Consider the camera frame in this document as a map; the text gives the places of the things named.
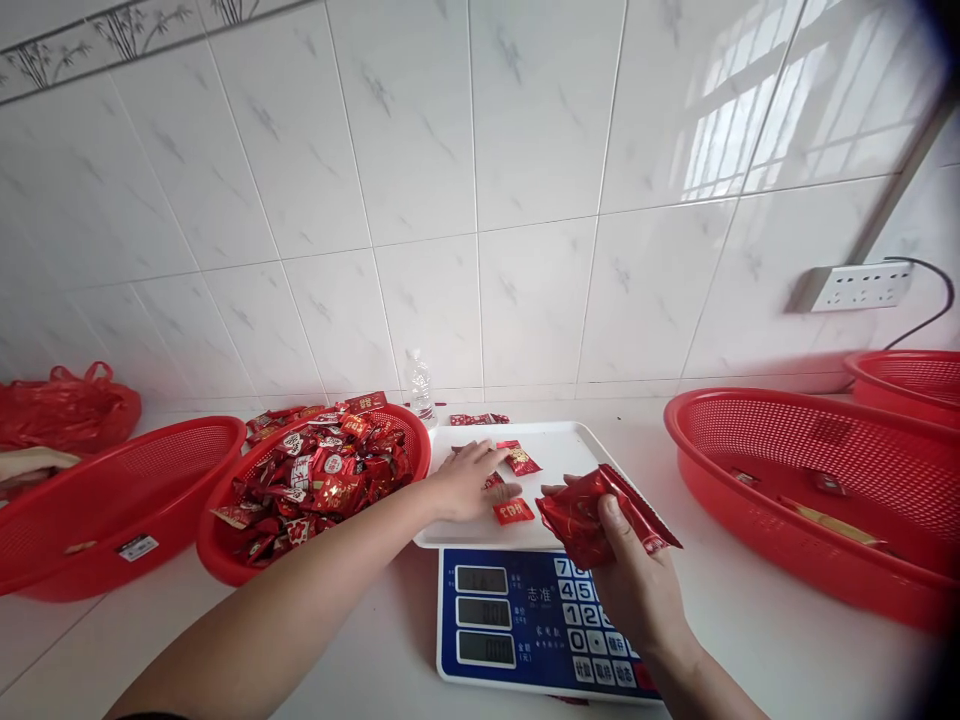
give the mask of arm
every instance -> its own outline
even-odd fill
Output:
[[[490,448],[489,441],[470,443],[431,477],[271,565],[187,628],[117,700],[107,720],[151,711],[191,720],[269,717],[414,535],[435,520],[479,517],[520,493],[515,484],[482,489],[509,452]]]
[[[549,495],[560,489],[544,486],[543,491]],[[766,720],[687,624],[669,552],[647,555],[612,495],[601,498],[600,521],[617,559],[593,569],[597,594],[611,622],[650,669],[670,715],[676,720]]]

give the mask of plastic water bottle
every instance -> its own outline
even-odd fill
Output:
[[[420,349],[407,350],[410,379],[410,411],[423,422],[427,428],[437,426],[437,413],[433,409],[430,399],[430,368],[420,357]]]

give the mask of black cable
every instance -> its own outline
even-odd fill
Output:
[[[954,301],[957,299],[957,292],[953,287],[953,280],[950,279],[950,276],[947,275],[943,270],[938,268],[933,263],[928,263],[926,260],[917,260],[917,258],[904,257],[900,255],[888,255],[887,257],[884,258],[884,261],[887,261],[887,260],[900,260],[902,262],[911,262],[914,265],[919,265],[920,267],[924,267],[930,272],[933,272],[939,275],[940,279],[943,280],[944,285],[947,286],[947,302],[944,303],[943,308],[940,310],[940,312],[938,312],[936,315],[933,315],[929,319],[924,320],[919,325],[910,328],[909,330],[907,330],[907,332],[905,332],[903,335],[898,337],[896,340],[893,340],[887,343],[887,345],[883,348],[884,350],[892,350],[895,345],[900,344],[901,342],[906,340],[908,337],[913,335],[915,332],[919,330],[923,330],[923,328],[925,328],[927,325],[929,325],[932,322],[936,322],[937,320],[942,318],[944,315],[946,315],[948,312],[950,312],[950,309],[953,307]],[[838,392],[847,392],[853,386],[854,382],[855,380],[851,380],[842,388],[840,388]]]

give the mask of red plastic bag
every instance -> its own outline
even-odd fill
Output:
[[[139,419],[140,394],[113,382],[113,368],[104,362],[83,378],[57,365],[49,382],[0,384],[0,449],[44,445],[97,453],[125,442]]]

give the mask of bamboo pattern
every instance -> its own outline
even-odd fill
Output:
[[[93,21],[93,27],[122,60],[133,60],[147,52],[155,36],[169,32],[171,21],[185,24],[191,14],[190,8],[183,3],[169,13],[155,10],[152,17],[139,7],[127,5],[104,13]],[[147,31],[149,22],[153,27]]]
[[[249,20],[257,11],[257,5],[259,4],[260,0],[256,0],[252,4],[247,16],[244,17],[243,0],[210,0],[210,7],[223,19],[225,25],[237,25],[244,20]]]
[[[19,70],[39,90],[56,83],[63,68],[71,67],[77,55],[87,57],[91,50],[93,50],[93,46],[85,40],[81,40],[72,48],[61,45],[58,49],[59,60],[53,65],[54,58],[49,46],[44,42],[31,41],[13,50],[8,50],[3,54],[3,57],[7,63]],[[0,75],[0,85],[5,84],[7,80],[7,76]]]

